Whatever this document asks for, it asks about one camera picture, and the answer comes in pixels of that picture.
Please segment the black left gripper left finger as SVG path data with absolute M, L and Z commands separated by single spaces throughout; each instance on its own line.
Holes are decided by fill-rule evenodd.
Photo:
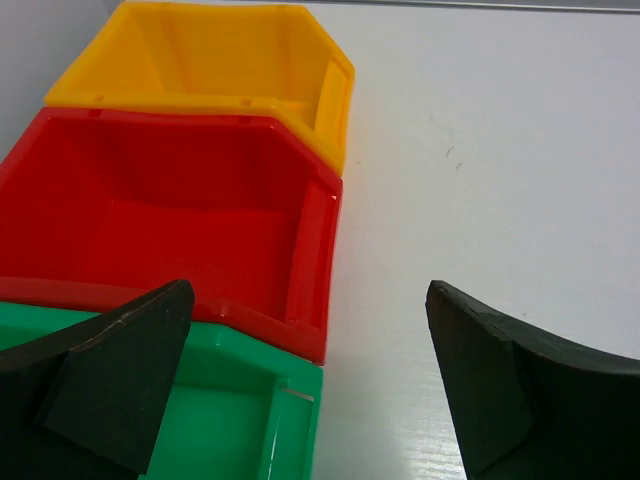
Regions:
M 1 476 L 137 479 L 147 473 L 194 291 L 174 280 L 113 310 L 1 309 Z

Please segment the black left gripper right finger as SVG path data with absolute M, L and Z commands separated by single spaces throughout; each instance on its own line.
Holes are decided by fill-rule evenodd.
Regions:
M 639 362 L 499 312 L 442 280 L 426 314 L 469 479 L 636 479 Z

